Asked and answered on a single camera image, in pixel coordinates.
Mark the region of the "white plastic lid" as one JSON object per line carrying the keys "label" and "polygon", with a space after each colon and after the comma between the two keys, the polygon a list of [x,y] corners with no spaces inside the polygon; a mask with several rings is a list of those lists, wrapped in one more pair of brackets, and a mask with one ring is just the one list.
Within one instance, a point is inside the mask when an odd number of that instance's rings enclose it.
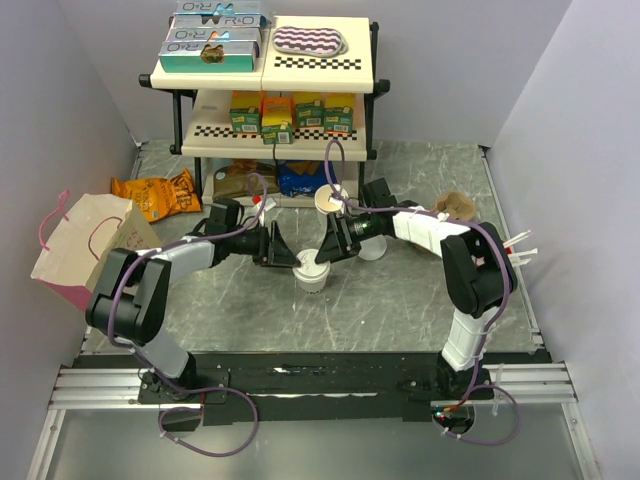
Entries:
{"label": "white plastic lid", "polygon": [[314,282],[325,279],[330,271],[329,262],[317,263],[318,249],[304,249],[296,254],[299,266],[293,268],[294,276],[305,282]]}

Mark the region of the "white paper cup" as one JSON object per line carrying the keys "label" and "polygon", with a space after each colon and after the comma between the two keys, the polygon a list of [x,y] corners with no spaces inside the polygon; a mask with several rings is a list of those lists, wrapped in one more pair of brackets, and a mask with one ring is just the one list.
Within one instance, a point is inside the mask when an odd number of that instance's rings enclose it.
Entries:
{"label": "white paper cup", "polygon": [[302,291],[309,294],[316,294],[321,292],[325,285],[328,277],[328,273],[324,272],[318,275],[307,275],[301,272],[294,272],[296,277],[297,285],[301,288]]}

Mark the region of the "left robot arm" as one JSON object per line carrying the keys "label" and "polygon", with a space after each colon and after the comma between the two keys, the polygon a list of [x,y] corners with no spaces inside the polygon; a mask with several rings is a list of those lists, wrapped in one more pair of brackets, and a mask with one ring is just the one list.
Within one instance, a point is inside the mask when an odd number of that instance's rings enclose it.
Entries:
{"label": "left robot arm", "polygon": [[111,250],[85,310],[88,326],[152,368],[174,401],[191,399],[198,378],[194,356],[163,327],[171,284],[213,268],[230,255],[247,256],[259,267],[301,265],[275,221],[267,227],[255,216],[243,223],[243,213],[238,201],[223,198],[213,204],[208,217],[171,245]]}

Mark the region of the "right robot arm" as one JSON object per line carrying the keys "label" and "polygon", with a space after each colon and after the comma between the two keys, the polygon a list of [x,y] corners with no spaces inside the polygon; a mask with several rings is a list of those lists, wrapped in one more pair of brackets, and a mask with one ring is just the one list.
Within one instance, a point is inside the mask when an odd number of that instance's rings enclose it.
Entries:
{"label": "right robot arm", "polygon": [[442,259],[446,288],[454,306],[449,336],[441,355],[449,366],[437,373],[438,390],[459,398],[469,390],[469,368],[479,363],[488,331],[517,288],[514,268],[493,224],[450,219],[413,201],[399,202],[384,179],[364,186],[363,206],[346,191],[329,186],[326,234],[315,257],[335,263],[354,257],[363,242],[388,236],[419,246]]}

